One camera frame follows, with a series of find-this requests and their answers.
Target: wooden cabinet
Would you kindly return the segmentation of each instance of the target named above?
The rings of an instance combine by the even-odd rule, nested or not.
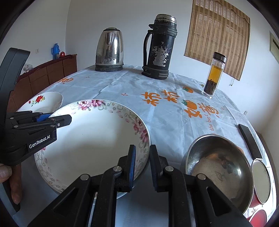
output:
[[[7,112],[17,111],[40,91],[75,72],[77,72],[76,55],[66,55],[20,75],[15,90],[11,92]]]

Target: glass bottle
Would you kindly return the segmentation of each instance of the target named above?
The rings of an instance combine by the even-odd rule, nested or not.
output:
[[[214,52],[211,67],[203,91],[204,96],[212,98],[219,84],[222,72],[226,64],[227,57],[218,52]]]

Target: white tablecloth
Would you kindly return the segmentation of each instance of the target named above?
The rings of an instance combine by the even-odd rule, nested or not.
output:
[[[176,168],[191,143],[210,133],[239,146],[251,164],[253,160],[238,130],[238,124],[248,126],[270,174],[271,194],[263,207],[268,219],[271,217],[276,208],[276,191],[270,162],[255,130],[225,93],[217,90],[208,99],[201,94],[201,82],[173,73],[166,80],[154,80],[141,75],[141,67],[125,65],[122,71],[108,73],[94,69],[92,66],[74,73],[42,93],[60,92],[64,97],[62,106],[83,99],[105,99],[131,108],[146,123],[159,155]],[[33,156],[22,163],[22,180],[21,210],[13,216],[20,227],[27,226],[57,197],[41,178]],[[249,208],[244,215],[250,216],[256,208]],[[133,191],[117,200],[116,226],[168,226],[168,195],[154,191],[149,166]]]

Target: metal bowl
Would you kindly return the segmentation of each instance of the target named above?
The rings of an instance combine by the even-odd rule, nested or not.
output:
[[[203,135],[190,146],[185,172],[205,174],[244,213],[252,201],[254,181],[248,160],[228,139]]]

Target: human hand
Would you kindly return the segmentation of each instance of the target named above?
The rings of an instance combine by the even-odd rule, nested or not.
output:
[[[15,204],[19,204],[22,196],[21,164],[14,167],[0,164],[0,183],[9,180],[11,197]]]

